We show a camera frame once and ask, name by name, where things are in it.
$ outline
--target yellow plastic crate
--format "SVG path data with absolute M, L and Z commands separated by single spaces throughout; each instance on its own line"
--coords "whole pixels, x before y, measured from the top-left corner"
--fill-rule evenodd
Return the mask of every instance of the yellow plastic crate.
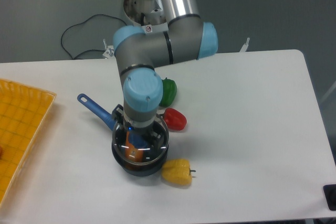
M 55 97 L 50 91 L 0 79 L 0 206 Z

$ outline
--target blue pot handle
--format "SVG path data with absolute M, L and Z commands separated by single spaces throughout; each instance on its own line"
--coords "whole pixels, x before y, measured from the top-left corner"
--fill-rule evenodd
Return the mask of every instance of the blue pot handle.
M 103 122 L 113 131 L 115 120 L 112 119 L 112 115 L 89 98 L 86 94 L 80 94 L 77 96 L 77 100 L 97 115 Z

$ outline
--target yellow bell pepper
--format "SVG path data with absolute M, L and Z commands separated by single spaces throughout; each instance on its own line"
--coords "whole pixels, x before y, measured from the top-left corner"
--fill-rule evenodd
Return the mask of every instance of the yellow bell pepper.
M 190 163 L 186 159 L 174 159 L 165 162 L 162 166 L 162 177 L 168 182 L 186 186 L 191 184 L 193 179 L 190 170 Z
M 189 160 L 183 159 L 183 158 L 168 160 L 163 164 L 162 169 L 173 168 L 173 167 L 190 168 L 190 163 L 189 163 Z

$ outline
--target green bell pepper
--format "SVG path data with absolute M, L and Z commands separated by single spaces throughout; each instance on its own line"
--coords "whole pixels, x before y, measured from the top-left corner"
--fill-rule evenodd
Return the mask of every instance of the green bell pepper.
M 175 99 L 177 93 L 177 85 L 175 81 L 167 78 L 162 80 L 162 84 L 163 84 L 163 96 L 160 102 L 160 106 L 166 108 L 172 105 Z

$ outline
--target white clip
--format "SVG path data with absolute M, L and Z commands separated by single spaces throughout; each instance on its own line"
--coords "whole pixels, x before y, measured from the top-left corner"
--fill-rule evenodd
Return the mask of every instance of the white clip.
M 103 40 L 104 46 L 105 46 L 105 52 L 103 53 L 103 56 L 105 59 L 110 59 L 114 56 L 114 47 L 113 46 L 108 46 L 106 44 L 106 40 Z
M 239 52 L 246 52 L 247 48 L 248 48 L 249 42 L 250 42 L 250 38 L 248 37 L 246 43 L 243 44 L 243 46 L 242 46 L 242 48 L 241 48 L 241 50 Z

